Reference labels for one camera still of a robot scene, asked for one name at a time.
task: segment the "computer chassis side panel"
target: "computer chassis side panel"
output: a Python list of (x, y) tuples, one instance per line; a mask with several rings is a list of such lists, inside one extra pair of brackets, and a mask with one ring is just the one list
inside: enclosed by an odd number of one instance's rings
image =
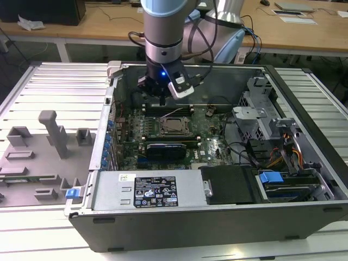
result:
[(348, 204), (74, 215), (75, 229), (95, 252), (148, 250), (304, 239), (341, 219)]

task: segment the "power supply label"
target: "power supply label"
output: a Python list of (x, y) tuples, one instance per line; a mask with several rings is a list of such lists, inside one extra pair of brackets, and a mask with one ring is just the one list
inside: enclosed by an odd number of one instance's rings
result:
[(177, 207), (178, 192), (175, 177), (135, 178), (136, 208)]

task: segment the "blue tab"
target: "blue tab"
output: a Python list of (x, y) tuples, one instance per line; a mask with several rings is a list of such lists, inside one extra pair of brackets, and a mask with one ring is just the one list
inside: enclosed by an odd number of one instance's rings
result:
[(277, 171), (268, 171), (263, 172), (259, 175), (262, 183), (283, 183), (284, 180), (280, 172)]
[(80, 198), (79, 194), (80, 194), (80, 189), (68, 189), (66, 191), (65, 198), (67, 200), (75, 200)]

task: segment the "yellow wire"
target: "yellow wire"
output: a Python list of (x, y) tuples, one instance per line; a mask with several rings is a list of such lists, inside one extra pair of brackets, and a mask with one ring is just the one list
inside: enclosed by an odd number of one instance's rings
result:
[(303, 168), (303, 166), (302, 166), (302, 161), (301, 161), (301, 157), (300, 157), (299, 152), (296, 151), (296, 150), (293, 150), (293, 152), (296, 153), (296, 155), (297, 155), (297, 157), (298, 157), (298, 159), (299, 159), (299, 165), (300, 165), (301, 168)]
[(283, 159), (283, 157), (279, 157), (278, 159), (276, 159), (275, 161), (273, 161), (270, 165), (268, 165), (267, 168), (276, 165), (276, 164), (279, 163), (282, 159)]

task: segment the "black plastic cover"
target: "black plastic cover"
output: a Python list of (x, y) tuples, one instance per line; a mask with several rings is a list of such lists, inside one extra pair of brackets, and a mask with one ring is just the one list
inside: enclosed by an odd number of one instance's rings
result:
[(255, 174), (248, 166), (215, 166), (201, 168), (202, 179), (210, 183), (213, 195), (209, 205), (263, 203)]

